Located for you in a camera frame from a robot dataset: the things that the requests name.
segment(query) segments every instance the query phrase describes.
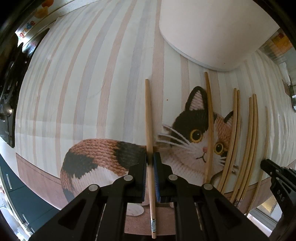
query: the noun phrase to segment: cat whisker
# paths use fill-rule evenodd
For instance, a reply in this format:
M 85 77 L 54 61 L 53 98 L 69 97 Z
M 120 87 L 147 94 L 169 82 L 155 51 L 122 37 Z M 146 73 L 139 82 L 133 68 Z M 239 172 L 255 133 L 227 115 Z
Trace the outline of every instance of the cat whisker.
M 172 127 L 170 127 L 170 126 L 168 126 L 168 125 L 166 125 L 166 124 L 163 124 L 163 127 L 164 127 L 164 128 L 167 128 L 167 129 L 169 129 L 169 130 L 171 130 L 171 131 L 173 131 L 173 132 L 175 132 L 177 135 L 179 135 L 180 137 L 182 137 L 182 138 L 184 139 L 184 141 L 185 141 L 188 145 L 190 145 L 189 140 L 187 140 L 182 134 L 180 134 L 179 132 L 177 132 L 174 128 L 172 128 Z
M 180 143 L 182 143 L 182 144 L 184 144 L 184 145 L 188 145 L 188 144 L 185 143 L 184 141 L 181 141 L 180 139 L 178 139 L 178 138 L 176 138 L 176 137 L 173 137 L 173 136 L 171 136 L 171 135 L 168 135 L 168 134 L 165 134 L 165 133 L 158 133 L 158 135 L 159 135 L 159 136 L 162 136 L 162 137 L 169 137 L 169 138 L 174 139 L 174 140 L 176 140 L 176 141 L 178 141 L 178 142 L 180 142 Z
M 187 150 L 189 150 L 189 151 L 191 151 L 193 153 L 193 151 L 189 147 L 186 147 L 184 145 L 179 145 L 179 144 L 174 143 L 174 142 L 170 142 L 170 141 L 166 141 L 166 140 L 157 140 L 156 142 L 162 142 L 162 143 L 167 143 L 167 144 L 170 144 L 170 145 L 173 145 L 173 146 L 178 146 L 178 147 L 187 149 Z
M 225 162 L 226 161 L 220 160 L 220 163 L 223 164 L 223 165 L 225 165 Z M 237 165 L 233 165 L 233 168 L 238 169 L 239 167 Z
M 225 163 L 219 163 L 219 165 L 224 167 L 225 166 Z M 234 171 L 234 170 L 232 170 L 231 173 L 236 175 L 237 172 Z

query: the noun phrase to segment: striped wallpaper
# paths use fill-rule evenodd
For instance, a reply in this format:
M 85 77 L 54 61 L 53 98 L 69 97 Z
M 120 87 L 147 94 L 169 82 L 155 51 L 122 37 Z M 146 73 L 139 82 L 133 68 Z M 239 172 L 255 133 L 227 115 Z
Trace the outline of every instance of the striped wallpaper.
M 270 119 L 268 157 L 282 166 L 296 159 L 296 114 L 277 65 L 256 51 L 239 68 L 217 72 L 173 50 L 159 31 L 161 0 L 101 0 L 58 19 L 36 50 L 25 75 L 16 116 L 16 152 L 59 177 L 75 143 L 108 138 L 145 144 L 144 80 L 151 80 L 154 135 L 171 125 L 208 71 L 214 111 L 232 110 L 241 92 L 242 131 L 236 164 L 244 153 L 248 98 L 257 94 L 259 142 L 250 184 L 258 180 Z M 226 191 L 232 190 L 235 176 Z

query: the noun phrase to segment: bamboo stick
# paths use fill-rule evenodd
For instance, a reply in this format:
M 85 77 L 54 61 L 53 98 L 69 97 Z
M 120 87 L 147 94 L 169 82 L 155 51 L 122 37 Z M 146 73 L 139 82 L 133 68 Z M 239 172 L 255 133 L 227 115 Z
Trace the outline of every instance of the bamboo stick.
M 254 113 L 255 113 L 255 118 L 254 118 L 254 122 L 253 122 L 253 135 L 254 135 L 254 138 L 255 138 L 255 143 L 254 143 L 254 147 L 253 149 L 251 149 L 250 151 L 250 155 L 249 155 L 249 158 L 251 158 L 251 165 L 250 165 L 250 169 L 249 169 L 249 172 L 247 173 L 247 180 L 246 180 L 246 183 L 244 185 L 244 188 L 242 190 L 242 194 L 240 196 L 240 199 L 238 199 L 238 201 L 244 199 L 246 193 L 247 193 L 247 190 L 248 190 L 248 187 L 249 187 L 249 183 L 250 183 L 250 180 L 251 180 L 251 177 L 252 177 L 252 174 L 253 174 L 253 170 L 254 170 L 254 167 L 255 167 L 255 163 L 256 163 L 256 154 L 257 154 L 257 145 L 258 145 L 258 105 L 257 105 L 257 96 L 255 94 L 253 94 L 253 103 L 254 103 Z
M 147 182 L 149 192 L 151 234 L 156 238 L 156 214 L 155 214 L 155 184 L 153 169 L 153 132 L 151 115 L 151 94 L 149 80 L 145 80 L 145 121 L 146 121 L 146 148 L 147 148 Z
M 246 140 L 246 148 L 244 150 L 244 156 L 241 164 L 241 168 L 239 170 L 239 174 L 237 176 L 237 181 L 235 183 L 232 195 L 230 197 L 230 201 L 233 203 L 240 187 L 240 184 L 244 177 L 244 172 L 246 170 L 247 161 L 249 157 L 250 147 L 251 147 L 251 138 L 252 138 L 252 128 L 253 128 L 253 98 L 249 98 L 249 121 L 248 121 L 248 132 L 247 132 L 247 140 Z
M 265 115 L 266 115 L 266 137 L 265 137 L 265 143 L 264 143 L 264 153 L 263 153 L 263 159 L 266 159 L 267 158 L 267 149 L 268 149 L 268 142 L 269 142 L 269 118 L 268 118 L 268 108 L 267 106 L 265 107 Z M 255 200 L 256 200 L 256 197 L 257 197 L 257 194 L 259 192 L 259 189 L 260 189 L 260 185 L 261 185 L 261 181 L 262 181 L 262 178 L 263 178 L 263 170 L 260 169 L 260 172 L 259 172 L 259 177 L 258 177 L 258 184 L 257 184 L 257 187 L 256 187 L 256 190 L 255 190 L 255 193 L 254 193 L 254 196 L 253 196 L 253 199 L 250 203 L 250 206 L 246 212 L 246 215 L 249 214 L 249 212 L 251 211 L 254 203 L 255 203 Z
M 238 90 L 237 91 L 237 122 L 236 122 L 236 132 L 235 132 L 234 146 L 233 146 L 233 151 L 232 151 L 232 155 L 231 155 L 231 160 L 230 160 L 228 172 L 227 172 L 227 175 L 226 175 L 226 178 L 225 178 L 222 190 L 221 190 L 222 194 L 225 193 L 225 189 L 227 187 L 229 178 L 230 178 L 231 173 L 232 173 L 235 158 L 237 156 L 237 144 L 238 144 L 238 141 L 239 141 L 240 124 L 241 124 L 241 105 L 240 105 L 240 91 Z
M 209 183 L 211 178 L 213 153 L 214 153 L 214 113 L 213 113 L 211 86 L 210 86 L 209 76 L 207 72 L 205 72 L 205 83 L 207 88 L 207 108 L 208 108 L 209 127 L 208 127 L 208 135 L 207 135 L 207 160 L 205 164 L 204 182 Z
M 225 165 L 224 165 L 224 168 L 222 171 L 222 175 L 221 175 L 220 181 L 217 186 L 217 190 L 219 192 L 222 191 L 223 184 L 224 184 L 225 178 L 226 178 L 228 170 L 229 170 L 231 157 L 232 157 L 232 153 L 234 150 L 236 129 L 237 129 L 237 89 L 234 88 L 234 90 L 233 90 L 233 118 L 232 118 L 230 144 L 229 144 L 229 148 L 228 148 L 228 152 L 227 152 L 227 157 L 225 160 Z

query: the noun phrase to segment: black clamp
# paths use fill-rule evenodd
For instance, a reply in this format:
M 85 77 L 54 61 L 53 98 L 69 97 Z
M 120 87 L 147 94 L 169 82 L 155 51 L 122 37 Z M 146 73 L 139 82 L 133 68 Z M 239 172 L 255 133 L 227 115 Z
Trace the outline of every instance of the black clamp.
M 175 240 L 236 241 L 238 237 L 241 241 L 254 240 L 254 237 L 268 240 L 211 184 L 201 187 L 189 184 L 173 174 L 170 166 L 161 163 L 159 153 L 154 154 L 154 171 L 158 201 L 174 202 Z M 124 240 L 127 203 L 143 202 L 145 180 L 146 157 L 143 154 L 138 164 L 130 167 L 128 175 L 113 184 L 88 186 L 37 230 L 30 241 Z
M 271 176 L 270 190 L 283 215 L 289 215 L 296 206 L 296 171 L 280 167 L 270 159 L 262 160 L 260 167 Z

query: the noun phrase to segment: cat body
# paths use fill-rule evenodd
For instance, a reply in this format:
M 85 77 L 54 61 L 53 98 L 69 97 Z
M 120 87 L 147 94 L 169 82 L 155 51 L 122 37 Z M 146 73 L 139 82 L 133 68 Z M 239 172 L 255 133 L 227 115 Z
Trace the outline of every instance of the cat body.
M 221 173 L 230 143 L 232 112 L 225 118 L 214 113 L 214 155 L 211 176 Z M 190 93 L 185 110 L 172 127 L 163 125 L 156 149 L 162 162 L 189 183 L 202 185 L 207 160 L 207 94 L 200 86 Z M 146 147 L 109 139 L 86 139 L 69 149 L 60 177 L 70 202 L 90 184 L 106 186 L 128 173 L 129 167 L 143 161 Z M 139 215 L 143 208 L 128 205 L 128 215 Z

